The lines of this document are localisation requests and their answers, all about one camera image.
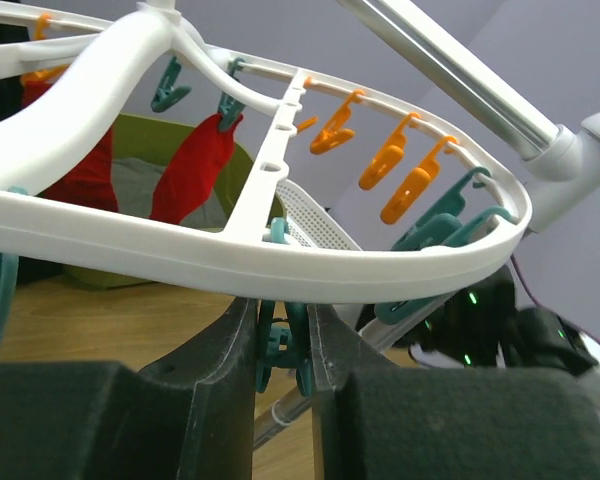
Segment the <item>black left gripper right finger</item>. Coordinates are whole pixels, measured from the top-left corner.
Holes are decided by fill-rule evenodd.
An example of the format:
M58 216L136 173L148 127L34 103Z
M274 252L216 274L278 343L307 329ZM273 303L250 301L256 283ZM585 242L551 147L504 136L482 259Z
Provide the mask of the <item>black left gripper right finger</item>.
M319 479L600 479L600 412L548 368L398 366L309 310Z

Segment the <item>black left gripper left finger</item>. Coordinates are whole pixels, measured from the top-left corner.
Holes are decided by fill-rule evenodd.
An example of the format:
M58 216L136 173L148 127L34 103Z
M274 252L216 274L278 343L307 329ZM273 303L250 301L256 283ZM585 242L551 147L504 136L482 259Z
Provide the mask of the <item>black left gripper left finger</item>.
M139 371L0 363L0 479L250 478L257 307L235 299Z

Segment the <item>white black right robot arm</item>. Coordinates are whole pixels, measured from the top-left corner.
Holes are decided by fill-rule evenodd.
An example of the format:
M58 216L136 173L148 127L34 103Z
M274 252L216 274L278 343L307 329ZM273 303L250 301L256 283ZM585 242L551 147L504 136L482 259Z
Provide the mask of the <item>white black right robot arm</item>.
M354 323L369 338L375 326L407 325L390 346L438 353L468 368L548 368L571 375L600 412L600 340L553 310L520 308L522 280L508 267L453 294L365 305Z

